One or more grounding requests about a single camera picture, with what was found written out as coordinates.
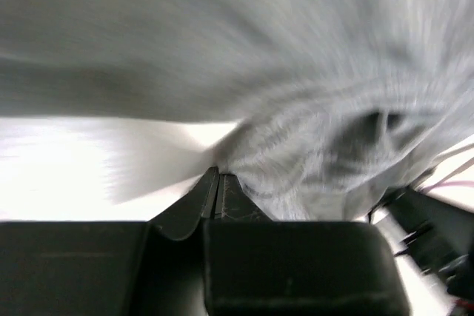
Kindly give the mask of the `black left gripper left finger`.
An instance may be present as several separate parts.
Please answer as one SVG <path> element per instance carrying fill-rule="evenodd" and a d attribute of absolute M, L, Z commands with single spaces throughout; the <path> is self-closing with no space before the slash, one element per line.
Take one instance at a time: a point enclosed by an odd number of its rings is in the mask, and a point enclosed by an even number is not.
<path fill-rule="evenodd" d="M 2 315 L 127 315 L 145 252 L 167 257 L 198 228 L 216 195 L 208 169 L 148 222 L 1 223 Z"/>

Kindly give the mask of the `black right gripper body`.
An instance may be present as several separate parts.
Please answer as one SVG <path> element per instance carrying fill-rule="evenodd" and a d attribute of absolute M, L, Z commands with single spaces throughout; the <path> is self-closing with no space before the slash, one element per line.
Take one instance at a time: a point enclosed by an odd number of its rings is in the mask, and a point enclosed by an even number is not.
<path fill-rule="evenodd" d="M 407 186 L 370 210 L 389 241 L 413 315 L 473 314 L 473 214 Z"/>

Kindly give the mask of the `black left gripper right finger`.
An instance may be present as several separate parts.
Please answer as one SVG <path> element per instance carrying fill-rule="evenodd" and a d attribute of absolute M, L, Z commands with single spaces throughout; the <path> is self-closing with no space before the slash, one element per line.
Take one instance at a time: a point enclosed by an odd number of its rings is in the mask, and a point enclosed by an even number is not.
<path fill-rule="evenodd" d="M 220 178 L 203 225 L 210 315 L 409 315 L 390 245 L 360 222 L 275 222 Z"/>

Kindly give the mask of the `grey drawstring shorts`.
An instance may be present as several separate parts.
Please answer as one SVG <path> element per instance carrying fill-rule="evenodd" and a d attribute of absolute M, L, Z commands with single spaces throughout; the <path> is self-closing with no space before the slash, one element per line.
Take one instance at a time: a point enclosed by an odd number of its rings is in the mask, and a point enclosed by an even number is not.
<path fill-rule="evenodd" d="M 350 220 L 472 133 L 473 0 L 1 0 L 6 218 Z"/>

